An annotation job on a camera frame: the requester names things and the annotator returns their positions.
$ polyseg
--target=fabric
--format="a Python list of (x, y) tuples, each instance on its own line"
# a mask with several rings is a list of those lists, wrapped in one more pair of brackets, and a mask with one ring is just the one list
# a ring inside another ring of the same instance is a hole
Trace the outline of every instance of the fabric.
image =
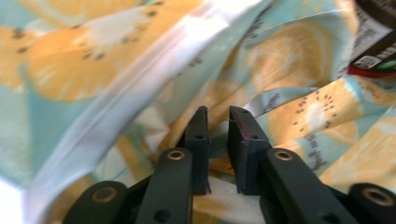
[(26, 223), (150, 175), (200, 105), (212, 194), (194, 198), (195, 223), (263, 223), (259, 197), (236, 193), (230, 105), (324, 184), (396, 192), (396, 77), (346, 74), (351, 0), (0, 0), (0, 15), (0, 176)]

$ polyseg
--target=screw hole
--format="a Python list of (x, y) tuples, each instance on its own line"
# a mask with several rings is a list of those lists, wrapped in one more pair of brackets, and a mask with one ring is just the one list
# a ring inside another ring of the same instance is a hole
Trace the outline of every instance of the screw hole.
[(291, 161), (293, 159), (293, 157), (285, 151), (278, 151), (275, 153), (275, 156), (282, 161)]
[(382, 205), (382, 206), (392, 206), (394, 205), (393, 199), (388, 196), (388, 194), (384, 193), (379, 189), (367, 188), (362, 191), (364, 197), (370, 200), (373, 203)]
[(171, 213), (168, 210), (158, 210), (154, 214), (154, 220), (157, 222), (167, 222), (171, 218)]
[(338, 216), (336, 216), (336, 215), (333, 214), (333, 213), (324, 212), (324, 213), (321, 213), (319, 216), (320, 216), (320, 218), (321, 218), (323, 221), (325, 221), (325, 222), (327, 222), (327, 223), (331, 223), (331, 224), (338, 224), (338, 223), (340, 223), (340, 218), (338, 218)]
[(171, 151), (168, 153), (168, 158), (173, 160), (173, 161), (178, 161), (184, 158), (186, 156), (184, 152), (182, 151)]
[(93, 195), (92, 200), (95, 203), (108, 203), (116, 197), (117, 191), (111, 187), (98, 189)]

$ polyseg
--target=metal bolt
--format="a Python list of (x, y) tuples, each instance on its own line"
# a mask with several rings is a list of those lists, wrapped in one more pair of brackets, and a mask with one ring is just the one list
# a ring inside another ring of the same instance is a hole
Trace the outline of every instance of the metal bolt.
[(383, 191), (375, 188), (367, 188), (361, 191), (368, 200), (382, 206), (393, 206), (393, 199)]
[(173, 160), (173, 161), (181, 160), (181, 159), (183, 159), (185, 156), (186, 156), (186, 155), (185, 155), (184, 152), (182, 152), (182, 151), (171, 151), (171, 152), (169, 152), (168, 155), (167, 155), (167, 157), (168, 157), (170, 160)]
[(291, 161), (293, 157), (286, 151), (277, 151), (275, 156), (282, 161)]
[(93, 195), (92, 200), (95, 203), (108, 203), (117, 195), (117, 191), (112, 187), (103, 187), (98, 189)]

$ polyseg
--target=lemon print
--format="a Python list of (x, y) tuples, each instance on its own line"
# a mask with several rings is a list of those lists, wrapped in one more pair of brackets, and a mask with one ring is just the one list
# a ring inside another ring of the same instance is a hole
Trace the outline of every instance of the lemon print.
[(282, 105), (268, 116), (275, 145), (362, 117), (361, 103), (344, 79)]
[(68, 27), (139, 6), (144, 0), (19, 0), (19, 2), (38, 18), (58, 27)]
[(396, 118), (379, 120), (363, 138), (336, 161), (320, 179), (342, 190), (358, 182), (395, 189), (394, 139)]
[(26, 61), (35, 39), (34, 32), (0, 27), (0, 86), (17, 92), (24, 91), (18, 67)]
[(327, 129), (323, 133), (345, 145), (353, 146), (359, 140), (358, 125), (350, 121), (336, 127)]
[(199, 4), (158, 2), (42, 36), (29, 50), (36, 90), (66, 102), (99, 94)]
[(285, 86), (324, 85), (330, 73), (332, 40), (312, 21), (286, 25), (248, 54), (257, 92)]

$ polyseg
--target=red marking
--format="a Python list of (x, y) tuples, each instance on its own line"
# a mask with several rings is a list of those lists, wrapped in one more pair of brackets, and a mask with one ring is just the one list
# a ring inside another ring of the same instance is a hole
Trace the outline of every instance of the red marking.
[(250, 141), (250, 133), (248, 133), (248, 129), (245, 126), (244, 123), (240, 122), (239, 120), (232, 120), (232, 119), (226, 119), (230, 122), (234, 122), (234, 123), (238, 123), (241, 128), (242, 128), (242, 132), (244, 133), (245, 137), (246, 137), (246, 141), (243, 141), (242, 143), (245, 144), (245, 146), (248, 144), (248, 142)]

